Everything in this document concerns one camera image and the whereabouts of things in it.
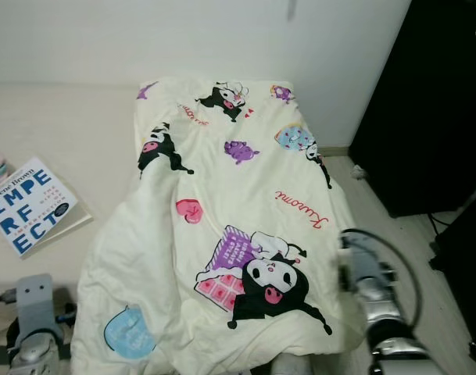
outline book cover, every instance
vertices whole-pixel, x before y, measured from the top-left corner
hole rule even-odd
[[[34,157],[0,184],[0,231],[22,256],[48,232],[52,235],[77,203],[70,189]]]

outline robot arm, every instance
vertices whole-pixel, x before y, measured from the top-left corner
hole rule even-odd
[[[378,261],[375,252],[382,240],[362,230],[344,230],[341,239],[350,251],[350,264],[341,270],[342,286],[357,295],[367,317],[367,342],[373,356],[369,374],[445,375],[404,319],[392,289],[394,273]]]

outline blanket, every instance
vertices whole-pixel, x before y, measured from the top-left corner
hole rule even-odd
[[[136,98],[138,186],[78,285],[76,374],[218,374],[353,349],[353,225],[287,82],[168,77]]]

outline book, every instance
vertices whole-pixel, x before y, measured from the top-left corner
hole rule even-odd
[[[90,219],[70,188],[37,157],[0,183],[0,231],[19,256]]]

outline pink heart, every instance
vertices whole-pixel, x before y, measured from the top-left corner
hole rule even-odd
[[[203,216],[203,209],[196,199],[182,199],[177,202],[177,213],[190,224],[197,224]]]

